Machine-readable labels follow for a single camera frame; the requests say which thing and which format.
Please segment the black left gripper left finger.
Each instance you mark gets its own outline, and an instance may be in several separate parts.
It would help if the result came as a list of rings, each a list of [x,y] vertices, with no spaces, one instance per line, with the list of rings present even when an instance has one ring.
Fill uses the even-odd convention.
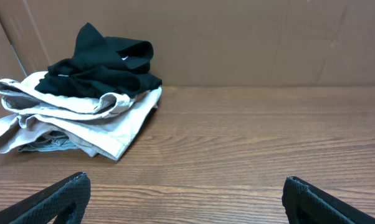
[[[91,181],[77,172],[0,211],[0,224],[80,224],[91,195]]]

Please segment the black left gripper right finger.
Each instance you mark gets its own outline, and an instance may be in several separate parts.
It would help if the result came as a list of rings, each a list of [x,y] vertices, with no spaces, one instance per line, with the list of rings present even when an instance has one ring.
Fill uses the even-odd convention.
[[[304,180],[290,176],[282,204],[290,224],[375,224],[375,218]]]

